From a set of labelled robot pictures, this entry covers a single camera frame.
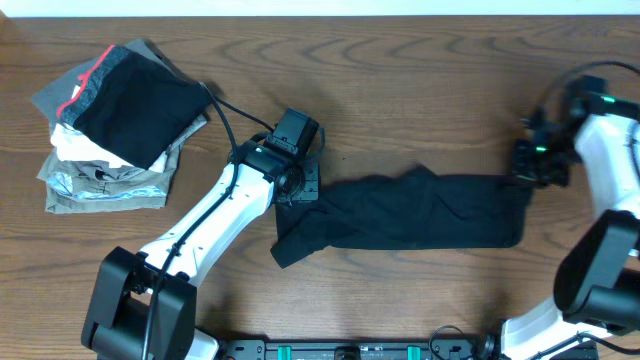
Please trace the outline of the black shorts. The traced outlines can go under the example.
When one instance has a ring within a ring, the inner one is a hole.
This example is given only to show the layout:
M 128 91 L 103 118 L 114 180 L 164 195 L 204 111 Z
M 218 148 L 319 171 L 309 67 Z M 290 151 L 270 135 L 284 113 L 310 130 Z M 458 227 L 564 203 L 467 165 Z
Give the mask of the black shorts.
M 418 166 L 325 187 L 276 209 L 270 252 L 286 268 L 327 247 L 358 250 L 509 248 L 524 233 L 533 189 L 505 175 L 437 175 Z

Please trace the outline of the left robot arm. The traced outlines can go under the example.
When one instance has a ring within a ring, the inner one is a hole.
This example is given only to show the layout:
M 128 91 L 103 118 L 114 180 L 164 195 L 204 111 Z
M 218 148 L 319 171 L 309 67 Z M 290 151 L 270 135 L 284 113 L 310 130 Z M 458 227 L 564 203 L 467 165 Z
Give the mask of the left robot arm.
M 308 150 L 317 121 L 287 109 L 271 132 L 230 156 L 214 187 L 175 226 L 138 252 L 101 262 L 81 343 L 100 359 L 213 359 L 220 345 L 195 325 L 197 290 L 238 234 L 274 204 L 318 197 Z

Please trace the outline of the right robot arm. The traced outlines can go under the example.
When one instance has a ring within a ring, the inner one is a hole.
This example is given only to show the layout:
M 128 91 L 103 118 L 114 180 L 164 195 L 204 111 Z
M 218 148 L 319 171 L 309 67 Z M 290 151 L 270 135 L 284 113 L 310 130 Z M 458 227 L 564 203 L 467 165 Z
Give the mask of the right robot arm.
M 485 343 L 495 359 L 577 358 L 639 329 L 639 106 L 583 75 L 563 92 L 560 121 L 537 109 L 529 140 L 514 146 L 512 173 L 539 186 L 566 186 L 569 168 L 584 166 L 594 223 L 561 262 L 553 295 L 501 325 Z

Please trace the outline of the folded black garment red trim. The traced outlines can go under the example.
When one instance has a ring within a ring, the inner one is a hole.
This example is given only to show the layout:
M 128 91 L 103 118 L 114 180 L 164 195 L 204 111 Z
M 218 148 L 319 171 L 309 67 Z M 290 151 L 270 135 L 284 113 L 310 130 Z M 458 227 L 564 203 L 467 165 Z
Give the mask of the folded black garment red trim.
M 148 169 L 212 104 L 199 83 L 112 45 L 79 75 L 80 89 L 58 119 L 131 165 Z

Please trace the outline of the folded khaki patterned garment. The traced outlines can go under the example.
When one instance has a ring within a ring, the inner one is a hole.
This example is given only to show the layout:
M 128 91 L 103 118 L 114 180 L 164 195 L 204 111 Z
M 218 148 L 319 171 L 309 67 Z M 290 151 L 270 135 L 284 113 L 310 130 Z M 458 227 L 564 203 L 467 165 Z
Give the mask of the folded khaki patterned garment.
M 46 185 L 45 210 L 54 214 L 159 209 L 166 205 L 188 137 L 206 124 L 197 117 L 148 169 L 110 169 L 103 161 L 61 161 L 54 150 L 37 178 Z

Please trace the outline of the folded white garment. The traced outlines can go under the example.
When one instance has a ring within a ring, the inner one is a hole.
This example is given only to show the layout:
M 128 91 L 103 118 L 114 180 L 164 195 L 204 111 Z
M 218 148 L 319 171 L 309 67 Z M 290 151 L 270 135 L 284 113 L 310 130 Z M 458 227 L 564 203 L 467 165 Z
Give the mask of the folded white garment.
M 64 123 L 55 124 L 50 141 L 61 161 L 103 161 L 110 169 L 133 167 L 133 164 L 101 148 L 82 132 Z

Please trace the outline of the folded grey garment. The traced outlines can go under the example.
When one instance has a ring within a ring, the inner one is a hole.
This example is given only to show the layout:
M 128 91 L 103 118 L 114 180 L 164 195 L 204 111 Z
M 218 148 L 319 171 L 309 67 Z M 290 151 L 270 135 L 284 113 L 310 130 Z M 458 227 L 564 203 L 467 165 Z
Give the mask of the folded grey garment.
M 158 48 L 150 41 L 145 39 L 136 39 L 124 44 L 124 47 L 131 51 L 164 66 L 172 73 L 177 73 L 173 64 L 161 53 Z M 87 62 L 81 63 L 67 71 L 58 79 L 48 84 L 44 89 L 40 90 L 31 97 L 31 103 L 46 117 L 49 122 L 49 133 L 52 133 L 55 124 L 58 122 L 56 115 L 57 109 L 64 102 L 72 98 L 73 90 L 81 86 L 78 76 L 86 73 L 98 60 L 97 56 Z

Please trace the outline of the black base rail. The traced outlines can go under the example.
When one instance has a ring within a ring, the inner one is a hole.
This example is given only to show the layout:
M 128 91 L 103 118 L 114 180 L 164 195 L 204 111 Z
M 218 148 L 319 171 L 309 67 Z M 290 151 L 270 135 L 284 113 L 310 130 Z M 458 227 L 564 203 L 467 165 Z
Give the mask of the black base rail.
M 601 327 L 572 324 L 551 312 L 504 321 L 495 333 L 464 334 L 445 325 L 425 339 L 394 341 L 268 341 L 223 342 L 215 360 L 490 360 L 597 359 L 595 339 L 607 336 Z

